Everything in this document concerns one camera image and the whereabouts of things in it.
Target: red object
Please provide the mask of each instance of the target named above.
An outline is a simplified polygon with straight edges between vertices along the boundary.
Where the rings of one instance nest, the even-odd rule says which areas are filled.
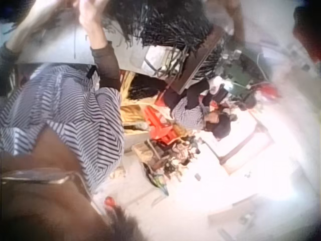
[[[154,108],[147,106],[144,109],[144,117],[149,124],[152,139],[161,140],[168,145],[178,138],[173,126]]]
[[[263,84],[257,90],[261,91],[262,95],[267,98],[279,98],[280,94],[277,89],[271,84]]]
[[[109,207],[115,207],[116,206],[116,202],[115,200],[112,198],[112,197],[106,197],[105,201],[104,201],[104,204],[106,206],[109,206]]]

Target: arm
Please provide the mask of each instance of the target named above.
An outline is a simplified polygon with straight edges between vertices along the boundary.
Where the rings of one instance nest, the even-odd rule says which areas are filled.
[[[0,96],[10,91],[9,75],[12,68],[33,32],[52,16],[62,0],[36,0],[27,17],[13,32],[0,50]]]
[[[208,92],[207,95],[202,100],[203,105],[206,106],[206,107],[209,107],[210,103],[211,103],[211,101],[213,99],[213,96],[214,96],[213,94]]]
[[[79,1],[79,22],[89,37],[92,55],[98,67],[100,87],[114,88],[120,91],[119,66],[111,43],[108,43],[101,25],[101,9],[106,0]]]
[[[234,24],[234,40],[244,42],[244,23],[242,7],[239,0],[223,0],[222,4],[228,15],[233,19]]]

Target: long black hair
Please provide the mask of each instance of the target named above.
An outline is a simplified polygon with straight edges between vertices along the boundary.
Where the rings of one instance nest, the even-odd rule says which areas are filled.
[[[206,122],[206,131],[212,132],[213,136],[219,139],[227,137],[231,132],[230,117],[226,113],[221,113],[219,122],[216,124]]]

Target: cloth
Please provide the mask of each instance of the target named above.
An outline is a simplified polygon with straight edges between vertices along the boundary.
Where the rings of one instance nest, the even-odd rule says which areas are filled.
[[[200,94],[209,88],[206,80],[192,85],[181,95],[169,89],[164,94],[165,104],[172,110],[172,117],[176,123],[189,130],[203,130],[205,128],[204,116],[210,112],[210,93],[199,102]]]
[[[91,192],[118,165],[124,150],[120,94],[115,83],[106,87],[116,81],[118,65],[111,63],[114,69],[105,69],[107,63],[100,65],[103,59],[116,61],[111,46],[95,52],[105,87],[95,91],[82,70],[47,66],[16,89],[0,109],[0,150],[12,155],[30,153],[39,133],[50,127],[76,155]],[[13,59],[1,61],[13,66]]]
[[[18,57],[19,54],[13,53],[5,46],[0,49],[0,97],[11,91],[9,75]]]

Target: woman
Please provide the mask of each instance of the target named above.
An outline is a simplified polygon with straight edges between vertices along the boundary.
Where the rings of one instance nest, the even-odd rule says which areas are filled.
[[[7,83],[8,72],[23,43],[62,2],[35,2],[26,19],[2,47],[2,83]],[[100,5],[106,3],[95,1]],[[49,65],[15,90],[0,114],[2,150],[17,157],[28,155],[47,160],[50,167],[77,168],[91,191],[117,166],[124,142],[119,114],[119,67],[101,27],[97,6],[90,1],[80,1],[79,20],[90,40],[100,75],[100,89],[94,91],[87,73],[82,70],[68,65]],[[57,155],[60,160],[66,160],[57,163]],[[47,167],[43,161],[39,165]]]
[[[62,0],[36,0],[1,50],[1,90],[23,43]],[[100,22],[106,0],[80,0],[80,24],[100,75],[49,65],[1,107],[1,240],[144,240],[119,208],[107,215],[91,195],[123,153],[119,69]]]

